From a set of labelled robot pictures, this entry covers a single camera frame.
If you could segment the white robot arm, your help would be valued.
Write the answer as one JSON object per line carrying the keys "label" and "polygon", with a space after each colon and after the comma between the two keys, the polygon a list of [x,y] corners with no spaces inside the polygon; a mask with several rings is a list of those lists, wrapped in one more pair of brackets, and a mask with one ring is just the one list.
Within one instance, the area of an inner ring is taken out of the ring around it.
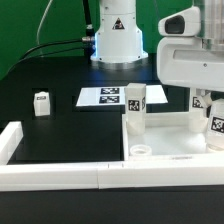
{"label": "white robot arm", "polygon": [[[136,0],[100,0],[100,28],[92,63],[128,69],[145,61]],[[161,19],[157,76],[166,85],[224,92],[224,0],[193,0],[188,9]]]}

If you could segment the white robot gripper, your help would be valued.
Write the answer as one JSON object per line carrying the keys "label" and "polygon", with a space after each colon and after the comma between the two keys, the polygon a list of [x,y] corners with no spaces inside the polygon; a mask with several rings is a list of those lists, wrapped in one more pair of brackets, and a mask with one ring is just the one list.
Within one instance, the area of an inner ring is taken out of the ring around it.
{"label": "white robot gripper", "polygon": [[210,91],[224,92],[224,51],[205,50],[195,37],[164,37],[157,48],[157,75],[166,85],[204,89],[198,99],[208,108]]}

